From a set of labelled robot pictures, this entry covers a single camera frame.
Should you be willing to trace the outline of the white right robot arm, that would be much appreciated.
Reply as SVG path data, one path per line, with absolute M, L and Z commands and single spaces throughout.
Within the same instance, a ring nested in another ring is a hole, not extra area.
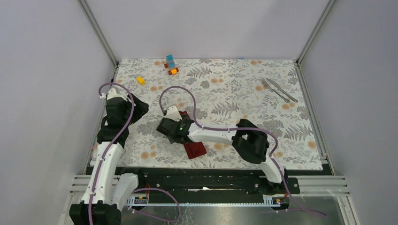
M 212 142 L 230 145 L 244 161 L 259 166 L 273 192 L 281 193 L 288 186 L 285 169 L 273 156 L 276 149 L 270 148 L 268 137 L 271 133 L 247 119 L 241 119 L 236 125 L 199 124 L 180 115 L 172 106 L 166 110 L 156 130 L 165 135 L 171 144 Z

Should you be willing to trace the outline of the red cloth napkin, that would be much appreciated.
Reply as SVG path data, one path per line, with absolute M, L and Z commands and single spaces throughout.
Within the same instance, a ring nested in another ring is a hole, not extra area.
M 193 142 L 188 137 L 188 128 L 183 127 L 182 131 L 180 131 L 180 127 L 178 128 L 178 135 L 181 140 L 184 140 L 184 148 L 187 153 L 188 159 L 198 158 L 207 153 L 206 148 L 202 142 Z

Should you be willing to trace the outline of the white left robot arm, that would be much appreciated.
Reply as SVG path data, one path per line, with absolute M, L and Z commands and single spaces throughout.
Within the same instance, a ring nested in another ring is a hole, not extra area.
M 115 88 L 101 93 L 106 114 L 97 133 L 97 156 L 88 186 L 79 203 L 72 204 L 69 216 L 75 225 L 119 225 L 129 195 L 145 188 L 145 179 L 134 173 L 122 175 L 113 185 L 116 167 L 129 137 L 129 126 L 148 113 L 149 105 Z

